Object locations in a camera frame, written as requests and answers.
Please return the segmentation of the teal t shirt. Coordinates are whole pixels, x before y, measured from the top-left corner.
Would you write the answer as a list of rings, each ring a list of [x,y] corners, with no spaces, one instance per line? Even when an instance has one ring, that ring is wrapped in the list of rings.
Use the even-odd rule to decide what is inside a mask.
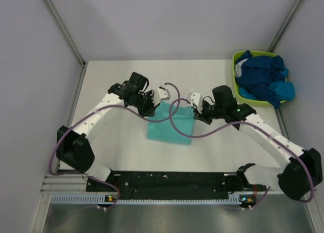
[[[170,104],[161,102],[155,110],[152,120],[159,121],[169,116]],[[178,107],[177,112],[172,117],[174,125],[182,133],[192,135],[195,120],[193,119],[192,109],[189,107]],[[166,143],[190,145],[191,138],[179,134],[172,126],[170,120],[162,123],[149,122],[147,126],[147,139]]]

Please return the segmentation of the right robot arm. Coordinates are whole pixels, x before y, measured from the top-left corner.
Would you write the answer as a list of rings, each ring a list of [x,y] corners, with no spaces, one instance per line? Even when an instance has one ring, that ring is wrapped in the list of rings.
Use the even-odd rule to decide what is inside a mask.
[[[310,202],[315,187],[323,180],[320,153],[314,148],[306,150],[275,131],[250,105],[237,103],[228,86],[216,87],[212,93],[215,99],[212,104],[200,93],[189,94],[194,119],[208,125],[213,120],[223,119],[249,136],[278,163],[278,167],[254,163],[241,166],[236,172],[237,186],[242,190],[257,184],[279,189],[292,200],[301,200],[308,193]]]

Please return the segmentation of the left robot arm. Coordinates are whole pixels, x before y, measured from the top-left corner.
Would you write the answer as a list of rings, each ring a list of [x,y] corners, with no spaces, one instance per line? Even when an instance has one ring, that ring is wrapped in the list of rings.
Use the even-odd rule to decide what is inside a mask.
[[[154,91],[145,91],[148,84],[148,78],[133,72],[129,80],[112,85],[82,121],[71,128],[61,128],[57,158],[76,171],[96,178],[103,190],[111,190],[115,184],[110,175],[112,170],[96,159],[91,142],[119,111],[128,106],[136,108],[143,118],[154,116],[157,105],[153,103]]]

